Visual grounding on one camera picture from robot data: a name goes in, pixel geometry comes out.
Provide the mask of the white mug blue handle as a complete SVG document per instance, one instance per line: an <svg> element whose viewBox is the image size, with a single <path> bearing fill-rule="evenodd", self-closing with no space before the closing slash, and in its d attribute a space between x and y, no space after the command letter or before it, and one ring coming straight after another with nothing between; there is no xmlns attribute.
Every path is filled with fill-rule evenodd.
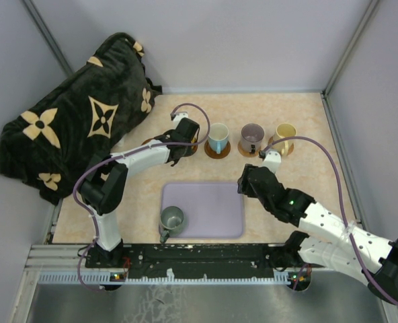
<svg viewBox="0 0 398 323"><path fill-rule="evenodd" d="M221 154L227 146L229 140L229 129L223 123L214 123L211 125L208 134L208 144L211 150L217 154Z"/></svg>

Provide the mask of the light woven rattan coaster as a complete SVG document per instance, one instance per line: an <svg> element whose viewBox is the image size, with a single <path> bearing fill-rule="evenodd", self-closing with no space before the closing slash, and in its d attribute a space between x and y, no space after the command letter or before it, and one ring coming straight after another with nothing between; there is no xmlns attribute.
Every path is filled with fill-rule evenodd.
<svg viewBox="0 0 398 323"><path fill-rule="evenodd" d="M242 148L241 142L238 142L238 144L237 144L237 149L238 149L238 152L239 152L242 156L244 156L244 157L257 157L257 156L259 155L259 152L258 152L258 151L253 152L253 153L250 153L250 152L248 152L248 151L245 151L245 150Z"/></svg>

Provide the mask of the dark brown wooden coaster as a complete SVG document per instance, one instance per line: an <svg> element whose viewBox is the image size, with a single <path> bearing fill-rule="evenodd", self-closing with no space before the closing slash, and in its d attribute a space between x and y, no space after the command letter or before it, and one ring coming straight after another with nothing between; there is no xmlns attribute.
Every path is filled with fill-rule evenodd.
<svg viewBox="0 0 398 323"><path fill-rule="evenodd" d="M155 143L154 138L150 138L150 139L145 140L142 143L142 145L151 147L154 143Z"/></svg>

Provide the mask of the purple transparent mug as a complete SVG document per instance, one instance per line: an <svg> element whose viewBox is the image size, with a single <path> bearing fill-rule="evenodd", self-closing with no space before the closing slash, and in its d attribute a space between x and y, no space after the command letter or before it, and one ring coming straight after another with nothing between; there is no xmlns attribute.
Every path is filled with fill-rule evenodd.
<svg viewBox="0 0 398 323"><path fill-rule="evenodd" d="M260 151L264 139L264 129L256 124L249 123L241 129L241 145L245 151L250 153Z"/></svg>

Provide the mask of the cream yellow ceramic mug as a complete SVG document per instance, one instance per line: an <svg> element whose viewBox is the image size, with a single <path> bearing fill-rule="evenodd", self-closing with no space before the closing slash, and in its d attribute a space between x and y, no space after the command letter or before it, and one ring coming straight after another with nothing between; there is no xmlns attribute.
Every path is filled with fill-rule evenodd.
<svg viewBox="0 0 398 323"><path fill-rule="evenodd" d="M282 141L280 143L275 143L278 140L295 137L297 133L296 128L290 123L282 123L276 127L276 131L272 136L272 148L276 150L281 156L287 156L290 153L294 145L293 140Z"/></svg>

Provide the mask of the grey ceramic mug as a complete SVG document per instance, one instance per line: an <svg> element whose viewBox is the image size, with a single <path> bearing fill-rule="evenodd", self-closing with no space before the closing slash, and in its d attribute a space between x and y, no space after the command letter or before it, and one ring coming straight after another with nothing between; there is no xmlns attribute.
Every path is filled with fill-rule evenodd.
<svg viewBox="0 0 398 323"><path fill-rule="evenodd" d="M164 244L169 238L178 237L187 226L188 218L179 207L166 207L159 218L159 242Z"/></svg>

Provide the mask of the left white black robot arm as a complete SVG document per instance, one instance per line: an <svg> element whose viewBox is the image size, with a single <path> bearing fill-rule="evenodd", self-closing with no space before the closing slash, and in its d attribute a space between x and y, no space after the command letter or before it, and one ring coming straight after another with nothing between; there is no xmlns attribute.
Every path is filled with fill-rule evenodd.
<svg viewBox="0 0 398 323"><path fill-rule="evenodd" d="M74 185L75 201L89 212L95 225L94 243L99 257L110 267L124 258L123 242L118 229L116 209L121 203L126 181L153 166L176 165L194 153L200 125L187 118L175 128L135 149L122 153L95 155L84 175Z"/></svg>

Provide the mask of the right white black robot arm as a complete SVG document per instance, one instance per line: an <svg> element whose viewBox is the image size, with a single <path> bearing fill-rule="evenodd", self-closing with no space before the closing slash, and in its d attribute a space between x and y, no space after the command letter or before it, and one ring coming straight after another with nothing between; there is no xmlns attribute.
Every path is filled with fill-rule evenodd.
<svg viewBox="0 0 398 323"><path fill-rule="evenodd" d="M285 188L266 167L245 165L238 192L257 199L277 220L297 228L284 249L288 264L326 266L398 306L398 238L391 241L344 223L310 195Z"/></svg>

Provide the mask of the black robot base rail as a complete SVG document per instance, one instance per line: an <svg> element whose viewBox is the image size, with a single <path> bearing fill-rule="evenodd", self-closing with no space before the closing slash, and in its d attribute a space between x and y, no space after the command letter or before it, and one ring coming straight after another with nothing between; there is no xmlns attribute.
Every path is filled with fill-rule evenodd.
<svg viewBox="0 0 398 323"><path fill-rule="evenodd" d="M125 269L131 279L154 279L172 270L176 279L272 278L304 264L282 244L125 244L109 256L93 247L87 268Z"/></svg>

